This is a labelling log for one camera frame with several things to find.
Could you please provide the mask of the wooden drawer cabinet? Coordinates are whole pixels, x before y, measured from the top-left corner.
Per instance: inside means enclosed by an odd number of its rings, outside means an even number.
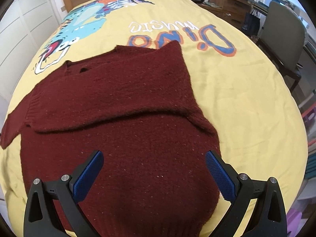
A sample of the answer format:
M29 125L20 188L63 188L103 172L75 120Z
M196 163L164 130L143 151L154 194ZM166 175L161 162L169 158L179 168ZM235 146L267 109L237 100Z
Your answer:
M203 9L223 19L238 30L242 29L247 13L251 11L249 0L208 0L200 5Z

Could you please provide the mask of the grey office chair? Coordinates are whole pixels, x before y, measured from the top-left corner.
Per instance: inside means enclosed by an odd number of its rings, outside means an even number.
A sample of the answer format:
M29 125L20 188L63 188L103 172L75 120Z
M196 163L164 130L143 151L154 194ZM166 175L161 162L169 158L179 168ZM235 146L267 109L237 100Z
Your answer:
M292 92L301 74L298 61L305 41L306 29L295 12L285 5L272 1L256 45L276 65L282 76L294 80Z

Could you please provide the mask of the yellow dinosaur bedspread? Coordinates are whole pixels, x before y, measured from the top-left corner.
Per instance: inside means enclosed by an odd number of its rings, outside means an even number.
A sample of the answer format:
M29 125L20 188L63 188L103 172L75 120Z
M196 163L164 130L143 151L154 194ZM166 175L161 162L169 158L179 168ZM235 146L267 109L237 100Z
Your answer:
M34 37L16 20L1 28L1 56L12 47L19 49L1 60L1 84L10 84L11 92L5 122L22 99L66 61L99 56L119 45L160 49L177 41L196 103L217 132L215 152L252 179L275 177L285 208L290 208L308 157L304 123L279 71L241 31L191 0L90 0L61 21L54 16L51 8L32 12L37 23L47 23ZM9 229L16 236L24 234L30 190L23 181L20 148L20 137L9 150L1 147L1 188ZM211 234L228 207L219 192L198 236Z

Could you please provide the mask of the stack of teal mats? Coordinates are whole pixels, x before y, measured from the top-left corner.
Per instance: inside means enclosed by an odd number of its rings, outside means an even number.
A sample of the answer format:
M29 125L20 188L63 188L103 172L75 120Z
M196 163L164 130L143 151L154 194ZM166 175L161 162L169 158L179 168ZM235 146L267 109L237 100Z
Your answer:
M308 156L304 179L312 179L316 176L316 153Z

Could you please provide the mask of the dark red knit sweater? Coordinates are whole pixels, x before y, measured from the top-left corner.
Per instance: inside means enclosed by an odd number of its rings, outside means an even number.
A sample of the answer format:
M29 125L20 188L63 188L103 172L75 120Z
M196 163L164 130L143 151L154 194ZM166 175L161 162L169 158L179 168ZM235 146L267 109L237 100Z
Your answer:
M198 236L218 202L205 165L205 153L219 150L217 132L177 41L66 61L8 115L1 147L16 137L26 189L103 153L80 205L101 236Z

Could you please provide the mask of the black shopping bag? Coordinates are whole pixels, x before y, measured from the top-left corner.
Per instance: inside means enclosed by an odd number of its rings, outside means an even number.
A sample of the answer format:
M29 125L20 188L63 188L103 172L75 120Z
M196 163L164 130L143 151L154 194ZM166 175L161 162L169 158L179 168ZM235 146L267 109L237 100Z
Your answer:
M246 12L241 31L248 37L251 37L252 35L257 36L259 28L260 18L251 13Z

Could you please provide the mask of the pink framed board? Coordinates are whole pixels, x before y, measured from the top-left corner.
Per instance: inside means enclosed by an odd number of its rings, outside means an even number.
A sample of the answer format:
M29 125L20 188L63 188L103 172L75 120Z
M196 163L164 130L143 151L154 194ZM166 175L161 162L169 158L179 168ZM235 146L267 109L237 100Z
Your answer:
M302 114L306 135L308 139L308 146L315 143L315 106L310 107Z

